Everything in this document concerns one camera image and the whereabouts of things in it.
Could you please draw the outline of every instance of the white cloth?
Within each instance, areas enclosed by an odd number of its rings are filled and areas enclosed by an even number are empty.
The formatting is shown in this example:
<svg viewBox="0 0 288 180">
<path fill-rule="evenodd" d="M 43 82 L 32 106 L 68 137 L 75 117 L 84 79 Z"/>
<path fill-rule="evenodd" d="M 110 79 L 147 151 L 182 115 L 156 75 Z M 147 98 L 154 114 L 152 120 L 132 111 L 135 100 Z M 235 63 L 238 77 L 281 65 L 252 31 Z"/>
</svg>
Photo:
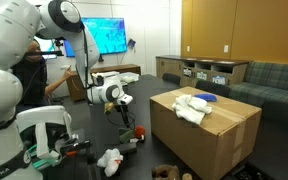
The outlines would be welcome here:
<svg viewBox="0 0 288 180">
<path fill-rule="evenodd" d="M 182 95 L 176 98 L 172 108 L 175 110 L 177 117 L 196 124 L 201 124 L 205 113 L 212 112 L 212 107 L 207 106 L 204 99 L 192 97 L 191 95 Z"/>
<path fill-rule="evenodd" d="M 118 149 L 108 149 L 105 154 L 97 161 L 97 166 L 105 167 L 105 174 L 107 177 L 111 177 L 118 169 L 118 161 L 122 161 L 123 156 L 120 155 Z"/>
</svg>

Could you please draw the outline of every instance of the blue object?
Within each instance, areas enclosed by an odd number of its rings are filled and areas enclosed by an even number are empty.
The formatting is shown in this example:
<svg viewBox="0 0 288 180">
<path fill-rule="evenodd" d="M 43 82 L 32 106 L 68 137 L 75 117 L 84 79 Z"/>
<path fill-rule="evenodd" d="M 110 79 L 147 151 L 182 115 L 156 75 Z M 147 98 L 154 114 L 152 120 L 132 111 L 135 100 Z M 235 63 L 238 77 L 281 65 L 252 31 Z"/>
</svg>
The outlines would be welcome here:
<svg viewBox="0 0 288 180">
<path fill-rule="evenodd" d="M 100 54 L 123 53 L 127 51 L 124 18 L 81 18 L 92 34 Z M 68 42 L 65 42 L 68 57 L 74 57 L 74 52 Z"/>
<path fill-rule="evenodd" d="M 195 94 L 194 97 L 204 99 L 205 101 L 217 101 L 216 96 L 213 94 Z"/>
</svg>

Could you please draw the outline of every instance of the box flap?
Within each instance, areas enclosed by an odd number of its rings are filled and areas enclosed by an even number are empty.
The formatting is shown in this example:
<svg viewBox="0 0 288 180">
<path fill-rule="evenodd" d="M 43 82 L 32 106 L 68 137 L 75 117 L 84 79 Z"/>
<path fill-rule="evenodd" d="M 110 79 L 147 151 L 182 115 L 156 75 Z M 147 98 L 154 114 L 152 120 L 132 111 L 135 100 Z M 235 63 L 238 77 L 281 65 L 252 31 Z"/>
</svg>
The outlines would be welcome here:
<svg viewBox="0 0 288 180">
<path fill-rule="evenodd" d="M 175 102 L 177 97 L 185 94 L 194 96 L 195 94 L 203 93 L 208 92 L 192 87 L 184 87 L 153 96 L 151 97 L 151 100 L 161 104 L 170 111 L 174 111 L 172 104 Z M 206 114 L 202 123 L 200 124 L 200 127 L 215 135 L 221 134 L 225 130 L 230 129 L 236 124 L 239 124 L 241 121 L 244 121 L 247 117 L 261 110 L 258 107 L 254 107 L 218 95 L 216 95 L 216 97 L 217 102 L 208 102 L 208 106 L 212 107 L 212 112 L 208 115 Z"/>
</svg>

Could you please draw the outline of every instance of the small box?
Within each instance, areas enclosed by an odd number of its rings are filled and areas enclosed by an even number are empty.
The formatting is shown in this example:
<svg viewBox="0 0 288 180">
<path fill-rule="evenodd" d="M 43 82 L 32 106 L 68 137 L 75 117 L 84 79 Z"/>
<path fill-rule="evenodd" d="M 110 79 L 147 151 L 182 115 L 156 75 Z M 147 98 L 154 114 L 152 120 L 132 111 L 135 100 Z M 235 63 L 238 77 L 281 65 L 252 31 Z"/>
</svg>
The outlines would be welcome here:
<svg viewBox="0 0 288 180">
<path fill-rule="evenodd" d="M 175 98 L 200 93 L 185 87 L 151 97 L 151 130 L 202 179 L 221 179 L 252 152 L 262 110 L 216 96 L 200 125 L 178 118 Z"/>
</svg>

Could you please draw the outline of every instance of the monitor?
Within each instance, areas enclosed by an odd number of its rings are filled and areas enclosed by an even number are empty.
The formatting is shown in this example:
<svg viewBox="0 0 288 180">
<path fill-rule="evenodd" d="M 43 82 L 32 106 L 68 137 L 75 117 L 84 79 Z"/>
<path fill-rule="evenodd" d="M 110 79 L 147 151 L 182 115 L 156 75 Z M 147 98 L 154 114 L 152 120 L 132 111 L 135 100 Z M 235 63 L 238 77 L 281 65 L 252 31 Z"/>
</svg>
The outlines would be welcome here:
<svg viewBox="0 0 288 180">
<path fill-rule="evenodd" d="M 82 18 L 82 22 L 92 34 L 100 54 L 123 53 L 127 51 L 124 18 L 88 17 Z"/>
<path fill-rule="evenodd" d="M 51 39 L 41 39 L 36 36 L 34 39 L 36 39 L 40 44 L 41 51 L 55 51 L 54 44 Z M 56 57 L 56 54 L 43 55 L 44 59 L 55 59 Z"/>
</svg>

